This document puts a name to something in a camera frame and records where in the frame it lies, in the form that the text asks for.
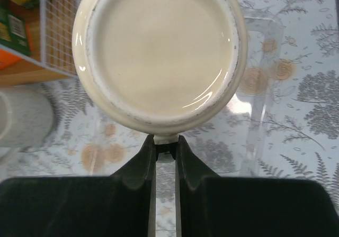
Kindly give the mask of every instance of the orange flower pattern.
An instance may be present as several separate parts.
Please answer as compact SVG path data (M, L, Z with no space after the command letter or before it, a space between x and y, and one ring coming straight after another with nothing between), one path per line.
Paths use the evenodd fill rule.
M77 151L74 149L67 149L66 152L70 156L74 156L77 153Z
M168 215L172 212L172 210L170 208L164 207L161 209L160 213L161 215Z
M275 80L287 80L295 72L296 65L291 60L280 59L271 69L272 78Z
M126 156L125 148L117 143L112 144L105 150L106 160L112 163L118 163L122 161Z
M117 132L117 127L115 126L115 124L111 123L105 126L105 130L104 130L105 136L114 136L116 132Z
M101 146L88 144L82 150L81 163L90 172L97 172L105 163L105 155Z
M240 89L247 94L259 94L266 91L269 77L262 69L252 67L246 69L240 82Z
M140 132L139 132L139 131L136 131L136 130L132 130L132 131L131 131L131 135L132 135L132 137L134 137L134 138L139 138L139 137L140 137Z
M275 39L268 39L262 43L262 50L265 53L273 53L277 49L277 42Z

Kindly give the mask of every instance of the mug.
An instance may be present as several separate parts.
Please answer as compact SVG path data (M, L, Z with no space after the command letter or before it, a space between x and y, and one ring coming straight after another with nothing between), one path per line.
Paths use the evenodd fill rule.
M42 94L0 88L0 147L39 146L53 125L53 109Z
M157 144L175 142L178 133L197 127L211 119L233 97L245 70L247 61L246 23L253 24L253 21L266 20L265 17L244 18L237 0L216 0L216 2L220 4L222 15L227 18L229 27L227 37L230 44L230 61L227 72L222 75L223 81L213 94L205 95L208 100L204 101L196 109L173 116L160 116L153 114L151 111L148 113L140 111L137 107L127 104L124 98L119 97L118 90L112 89L111 83L107 81L105 73L102 72L102 60L99 59L100 53L98 54L95 50L101 42L96 38L98 38L98 33L102 31L102 24L108 20L105 12L110 11L111 7L113 7L113 0L82 0L73 26L72 50L77 74L89 97L116 122L130 129L154 134ZM142 12L147 14L147 10L139 11L139 13ZM122 14L125 19L128 19L128 15L124 14L123 11ZM159 19L167 19L170 22L171 13L163 15L159 12L159 15ZM258 30L265 30L265 28L254 28L254 31ZM140 73L138 78L145 79L145 76Z

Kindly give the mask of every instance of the orange item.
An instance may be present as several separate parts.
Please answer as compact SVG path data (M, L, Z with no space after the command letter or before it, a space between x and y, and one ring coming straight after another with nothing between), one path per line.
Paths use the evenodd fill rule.
M20 57L8 53L4 50L0 50L0 69L3 69L11 64L21 60Z

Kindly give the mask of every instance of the white wire rack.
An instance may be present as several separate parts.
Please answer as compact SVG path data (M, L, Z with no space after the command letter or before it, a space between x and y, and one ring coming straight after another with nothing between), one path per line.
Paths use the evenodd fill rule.
M40 0L40 23L29 26L35 51L28 57L0 45L22 59L68 76L76 76L72 28L80 0Z

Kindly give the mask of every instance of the floral tablecloth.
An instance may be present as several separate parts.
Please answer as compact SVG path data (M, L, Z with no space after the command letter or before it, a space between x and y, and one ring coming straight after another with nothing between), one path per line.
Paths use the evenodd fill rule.
M316 180L339 206L339 31L335 0L239 2L245 11L281 19L284 35L275 72L271 67L258 67L260 61L256 59L278 51L279 42L259 42L249 51L243 81L228 106L184 136L194 153L221 175ZM260 38L248 35L251 42L257 41L255 37ZM56 125L41 147L26 149L0 166L0 179L109 175L135 155L146 137L102 114L76 79L29 87L50 99ZM253 112L258 106L262 111L257 118ZM249 171L244 171L248 164ZM156 185L157 236L175 236L174 163L157 165Z

